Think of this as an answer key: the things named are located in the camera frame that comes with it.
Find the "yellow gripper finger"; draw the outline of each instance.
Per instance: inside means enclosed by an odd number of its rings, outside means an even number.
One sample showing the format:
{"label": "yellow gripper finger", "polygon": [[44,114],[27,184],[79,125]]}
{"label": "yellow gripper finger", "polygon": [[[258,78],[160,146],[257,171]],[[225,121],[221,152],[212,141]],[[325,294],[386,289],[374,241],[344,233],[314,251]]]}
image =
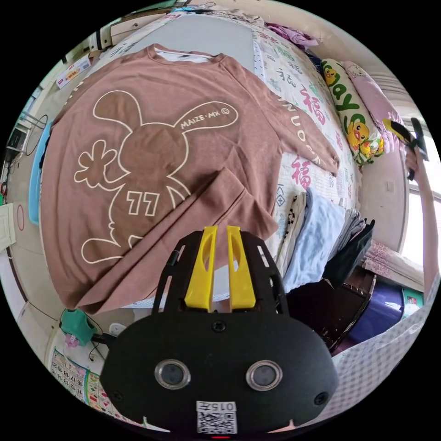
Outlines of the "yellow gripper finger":
{"label": "yellow gripper finger", "polygon": [[204,309],[210,312],[215,272],[216,234],[216,226],[204,228],[192,277],[184,299],[188,308]]}
{"label": "yellow gripper finger", "polygon": [[228,237],[228,274],[230,280],[230,309],[252,309],[256,304],[253,283],[249,273],[248,262],[243,248],[240,228],[227,226]]}

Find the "pink pillow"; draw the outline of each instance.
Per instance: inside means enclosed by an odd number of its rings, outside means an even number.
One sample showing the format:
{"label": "pink pillow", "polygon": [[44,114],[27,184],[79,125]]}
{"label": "pink pillow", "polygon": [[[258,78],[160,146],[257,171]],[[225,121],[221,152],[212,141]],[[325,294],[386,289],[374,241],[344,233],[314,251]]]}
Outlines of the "pink pillow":
{"label": "pink pillow", "polygon": [[[387,153],[387,150],[393,152],[395,149],[399,149],[400,140],[396,135],[386,130],[383,124],[384,118],[403,124],[400,115],[392,103],[388,100],[378,84],[358,64],[345,61],[343,66],[357,89],[358,95],[360,95],[360,98],[371,114],[375,125],[383,135],[384,152]],[[389,149],[386,146],[386,140],[388,141]]]}

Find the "light blue folded cloth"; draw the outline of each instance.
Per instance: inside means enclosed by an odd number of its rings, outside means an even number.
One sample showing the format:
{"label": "light blue folded cloth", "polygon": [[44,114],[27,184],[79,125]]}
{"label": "light blue folded cloth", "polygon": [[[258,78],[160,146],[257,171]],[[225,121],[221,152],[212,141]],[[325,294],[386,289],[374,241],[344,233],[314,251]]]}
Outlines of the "light blue folded cloth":
{"label": "light blue folded cloth", "polygon": [[285,292],[319,282],[345,224],[346,210],[308,188],[305,219],[283,278]]}

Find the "screw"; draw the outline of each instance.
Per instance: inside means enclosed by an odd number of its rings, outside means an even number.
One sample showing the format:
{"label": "screw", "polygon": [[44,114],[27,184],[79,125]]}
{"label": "screw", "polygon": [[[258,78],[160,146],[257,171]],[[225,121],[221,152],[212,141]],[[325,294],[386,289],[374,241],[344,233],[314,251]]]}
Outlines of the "screw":
{"label": "screw", "polygon": [[321,406],[323,403],[325,403],[328,399],[328,393],[327,392],[322,392],[320,394],[318,394],[315,398],[314,398],[314,404],[316,406]]}
{"label": "screw", "polygon": [[212,325],[211,328],[214,332],[222,332],[226,329],[226,324],[222,320],[216,320]]}
{"label": "screw", "polygon": [[123,400],[123,396],[121,395],[120,392],[115,391],[113,393],[113,399],[117,402],[117,403],[121,403],[121,401]]}

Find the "qr code sticker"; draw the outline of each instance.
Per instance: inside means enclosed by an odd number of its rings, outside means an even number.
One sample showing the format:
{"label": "qr code sticker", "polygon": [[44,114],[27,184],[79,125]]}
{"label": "qr code sticker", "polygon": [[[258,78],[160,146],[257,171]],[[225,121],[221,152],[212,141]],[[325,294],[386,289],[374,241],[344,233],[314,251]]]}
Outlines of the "qr code sticker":
{"label": "qr code sticker", "polygon": [[198,433],[231,435],[237,433],[236,403],[198,401]]}
{"label": "qr code sticker", "polygon": [[198,412],[198,432],[224,435],[237,433],[236,415],[234,413]]}

